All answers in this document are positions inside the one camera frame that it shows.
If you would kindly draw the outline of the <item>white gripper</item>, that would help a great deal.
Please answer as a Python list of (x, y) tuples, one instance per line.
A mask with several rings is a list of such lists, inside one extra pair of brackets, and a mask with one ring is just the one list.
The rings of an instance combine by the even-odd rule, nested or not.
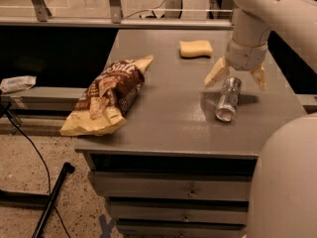
[(265, 70), (263, 62), (267, 52), (267, 43), (251, 47), (238, 44), (230, 38), (226, 48), (225, 57), (219, 58), (204, 79), (204, 85), (211, 87), (220, 80), (226, 78), (229, 66), (235, 70), (250, 71), (255, 83), (261, 91), (266, 90)]

